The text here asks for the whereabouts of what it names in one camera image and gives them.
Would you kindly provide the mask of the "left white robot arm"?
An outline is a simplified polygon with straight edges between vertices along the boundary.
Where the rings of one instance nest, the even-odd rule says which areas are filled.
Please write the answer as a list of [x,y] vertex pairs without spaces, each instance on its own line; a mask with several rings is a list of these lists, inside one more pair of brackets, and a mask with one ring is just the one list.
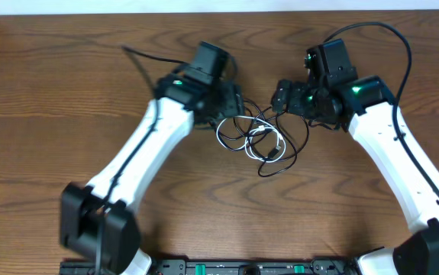
[[122,50],[142,73],[152,100],[115,158],[83,187],[69,183],[60,200],[60,243],[87,261],[73,274],[146,274],[152,259],[140,248],[136,214],[174,147],[198,124],[244,113],[237,64],[225,50],[201,42],[191,62],[176,61],[152,81],[141,52]]

